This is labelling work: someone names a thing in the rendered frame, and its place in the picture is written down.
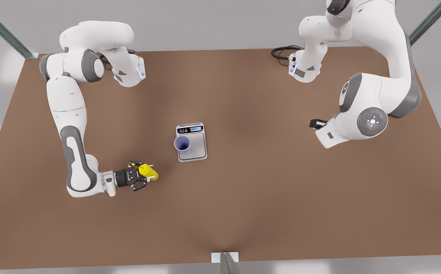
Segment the silver kitchen scale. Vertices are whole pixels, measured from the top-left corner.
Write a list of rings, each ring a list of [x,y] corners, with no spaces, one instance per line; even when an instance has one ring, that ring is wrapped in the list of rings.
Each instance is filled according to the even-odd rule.
[[[191,140],[191,151],[188,155],[180,155],[177,151],[177,158],[180,162],[203,160],[207,158],[207,144],[203,123],[184,124],[176,127],[176,138],[186,135]]]

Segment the lavender plastic cup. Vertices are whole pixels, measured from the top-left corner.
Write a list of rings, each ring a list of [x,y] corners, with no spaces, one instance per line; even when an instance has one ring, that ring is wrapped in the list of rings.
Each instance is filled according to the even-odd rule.
[[[174,147],[180,155],[188,155],[191,151],[191,140],[186,135],[180,135],[174,140]]]

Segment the silver frame post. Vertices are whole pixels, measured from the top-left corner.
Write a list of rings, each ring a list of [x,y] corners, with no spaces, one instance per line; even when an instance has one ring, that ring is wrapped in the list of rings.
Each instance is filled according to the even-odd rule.
[[[237,263],[239,262],[238,252],[211,253],[211,263],[220,264],[220,274],[242,274]]]
[[[24,59],[38,59],[39,54],[31,52],[13,33],[0,21],[0,37],[3,38]]]
[[[438,3],[434,9],[429,12],[425,19],[410,33],[409,43],[413,46],[418,39],[420,39],[430,27],[438,21],[441,17],[441,1]]]

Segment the yellow sauce bottle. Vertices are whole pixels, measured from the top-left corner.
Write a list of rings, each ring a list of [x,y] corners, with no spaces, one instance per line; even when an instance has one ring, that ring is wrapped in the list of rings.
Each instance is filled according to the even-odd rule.
[[[146,178],[146,182],[155,181],[158,179],[158,173],[153,169],[152,166],[147,164],[142,164],[138,167],[139,174]]]

